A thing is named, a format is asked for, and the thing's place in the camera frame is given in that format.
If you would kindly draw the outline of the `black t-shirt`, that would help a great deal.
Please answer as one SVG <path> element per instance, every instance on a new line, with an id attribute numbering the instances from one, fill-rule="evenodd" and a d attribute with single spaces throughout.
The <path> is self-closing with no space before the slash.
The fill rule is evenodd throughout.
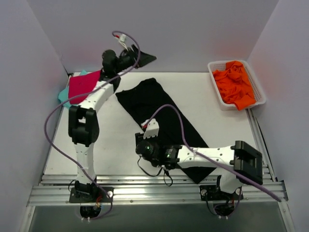
<path id="1" fill-rule="evenodd" d="M 143 80 L 132 89 L 118 92 L 116 97 L 121 106 L 139 125 L 148 120 L 162 105 L 177 106 L 154 78 Z M 193 125 L 182 112 L 179 112 L 179 114 L 183 121 L 184 136 L 187 143 L 192 147 L 207 148 L 208 145 Z M 159 141 L 163 145 L 183 144 L 180 121 L 173 109 L 170 107 L 162 109 L 156 114 L 155 119 L 159 124 Z"/>

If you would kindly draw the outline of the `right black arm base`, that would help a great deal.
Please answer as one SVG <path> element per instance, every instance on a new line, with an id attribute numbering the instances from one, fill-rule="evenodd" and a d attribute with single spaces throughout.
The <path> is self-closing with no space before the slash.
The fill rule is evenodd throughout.
<path id="1" fill-rule="evenodd" d="M 228 220 L 243 200 L 242 188 L 236 189 L 234 193 L 225 193 L 215 185 L 200 186 L 200 198 L 206 202 L 208 211 L 219 219 Z"/>

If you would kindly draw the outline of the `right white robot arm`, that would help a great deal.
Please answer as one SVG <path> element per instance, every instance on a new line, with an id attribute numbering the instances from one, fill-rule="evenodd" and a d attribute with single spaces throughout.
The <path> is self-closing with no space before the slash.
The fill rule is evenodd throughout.
<path id="1" fill-rule="evenodd" d="M 221 168 L 214 193 L 222 200 L 244 184 L 263 183 L 262 154 L 244 141 L 219 148 L 187 148 L 185 145 L 163 145 L 157 137 L 136 133 L 135 142 L 137 155 L 165 171 Z"/>

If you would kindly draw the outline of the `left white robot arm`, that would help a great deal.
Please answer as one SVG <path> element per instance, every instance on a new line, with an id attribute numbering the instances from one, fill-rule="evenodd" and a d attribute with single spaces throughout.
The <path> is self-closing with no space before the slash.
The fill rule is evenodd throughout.
<path id="1" fill-rule="evenodd" d="M 135 45 L 124 49 L 119 56 L 109 49 L 102 54 L 101 70 L 70 79 L 68 134 L 74 143 L 78 162 L 74 188 L 87 203 L 93 202 L 100 192 L 94 183 L 93 161 L 94 144 L 99 136 L 97 113 L 119 87 L 119 72 L 134 64 L 141 68 L 155 60 L 156 56 L 140 52 Z"/>

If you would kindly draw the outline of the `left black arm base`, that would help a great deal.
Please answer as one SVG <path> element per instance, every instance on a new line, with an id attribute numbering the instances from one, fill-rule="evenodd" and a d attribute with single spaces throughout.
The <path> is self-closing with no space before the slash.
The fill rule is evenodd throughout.
<path id="1" fill-rule="evenodd" d="M 69 203 L 93 203 L 92 206 L 80 206 L 79 215 L 82 219 L 99 219 L 109 214 L 113 207 L 113 187 L 100 189 L 95 184 L 81 184 L 76 181 L 70 190 Z"/>

